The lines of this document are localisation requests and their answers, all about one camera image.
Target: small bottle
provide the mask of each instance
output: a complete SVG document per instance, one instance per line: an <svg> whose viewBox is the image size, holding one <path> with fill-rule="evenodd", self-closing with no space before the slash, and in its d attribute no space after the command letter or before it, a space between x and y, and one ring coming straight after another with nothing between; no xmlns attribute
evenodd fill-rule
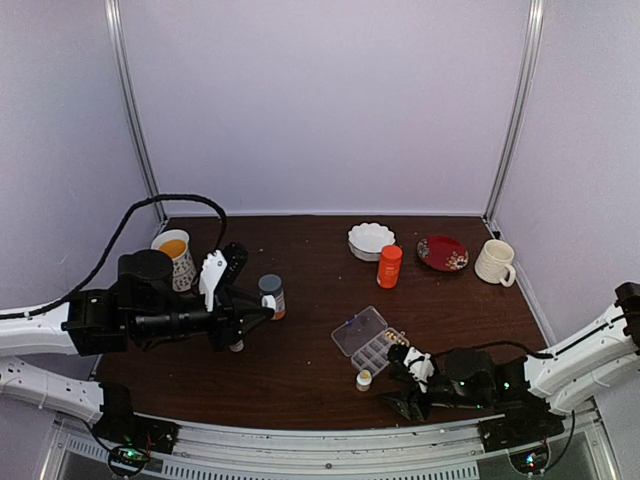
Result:
<svg viewBox="0 0 640 480"><path fill-rule="evenodd" d="M356 388L361 392L366 392L371 388L371 372L369 370L362 370L356 377Z"/></svg>
<svg viewBox="0 0 640 480"><path fill-rule="evenodd" d="M262 295L272 295L276 299L276 313L271 320L280 320L287 313L284 303L282 279L278 275L269 274L258 281L258 288Z"/></svg>
<svg viewBox="0 0 640 480"><path fill-rule="evenodd" d="M378 264L378 285L382 288L393 288L398 283L402 249L396 245L387 245L380 253Z"/></svg>

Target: lid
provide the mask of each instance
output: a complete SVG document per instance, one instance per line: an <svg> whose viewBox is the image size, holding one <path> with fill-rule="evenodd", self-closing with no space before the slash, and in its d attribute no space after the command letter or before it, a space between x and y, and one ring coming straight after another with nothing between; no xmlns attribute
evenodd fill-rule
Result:
<svg viewBox="0 0 640 480"><path fill-rule="evenodd" d="M381 256L390 262L397 262L402 259L402 249L397 245L387 245L382 249Z"/></svg>
<svg viewBox="0 0 640 480"><path fill-rule="evenodd" d="M372 380L373 377L369 370L362 370L356 377L356 382L358 382L358 385L362 385L363 387L366 385L371 385Z"/></svg>
<svg viewBox="0 0 640 480"><path fill-rule="evenodd" d="M282 279L273 273L264 275L258 280L258 288L264 293L275 293L282 288Z"/></svg>
<svg viewBox="0 0 640 480"><path fill-rule="evenodd" d="M387 326L384 317L373 306L369 306L336 328L331 338L342 353L350 357Z"/></svg>

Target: orange bottle cap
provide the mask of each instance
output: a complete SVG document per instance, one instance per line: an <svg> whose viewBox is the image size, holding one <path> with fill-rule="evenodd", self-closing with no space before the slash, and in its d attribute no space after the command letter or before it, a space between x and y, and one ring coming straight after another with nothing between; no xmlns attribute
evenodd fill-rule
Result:
<svg viewBox="0 0 640 480"><path fill-rule="evenodd" d="M387 245L380 253L381 257L391 262L402 259L402 249L396 245Z"/></svg>

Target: paper cup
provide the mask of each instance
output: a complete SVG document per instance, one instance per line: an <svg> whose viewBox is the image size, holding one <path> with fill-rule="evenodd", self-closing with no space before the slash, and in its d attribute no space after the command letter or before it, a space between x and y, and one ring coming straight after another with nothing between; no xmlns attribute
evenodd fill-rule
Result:
<svg viewBox="0 0 640 480"><path fill-rule="evenodd" d="M189 234L184 230L167 230L151 243L153 250L160 250L173 261L173 290L186 292L196 278L196 266L189 252Z"/></svg>

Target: pill organizer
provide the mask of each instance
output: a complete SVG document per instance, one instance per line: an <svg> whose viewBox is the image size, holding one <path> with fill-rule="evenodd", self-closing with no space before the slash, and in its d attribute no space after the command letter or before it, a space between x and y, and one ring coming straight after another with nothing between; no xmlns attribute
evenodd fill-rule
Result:
<svg viewBox="0 0 640 480"><path fill-rule="evenodd" d="M373 306L369 306L336 328L331 338L342 353L351 358L358 370L369 370L375 377L389 365L387 352L397 343L409 346L409 340L386 320Z"/></svg>

